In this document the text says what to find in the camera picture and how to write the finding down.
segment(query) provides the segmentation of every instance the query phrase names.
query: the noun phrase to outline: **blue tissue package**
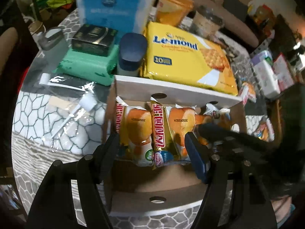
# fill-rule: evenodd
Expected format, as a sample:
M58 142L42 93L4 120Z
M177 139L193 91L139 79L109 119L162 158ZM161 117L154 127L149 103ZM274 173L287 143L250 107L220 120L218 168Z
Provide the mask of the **blue tissue package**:
M76 0L80 24L143 33L155 0Z

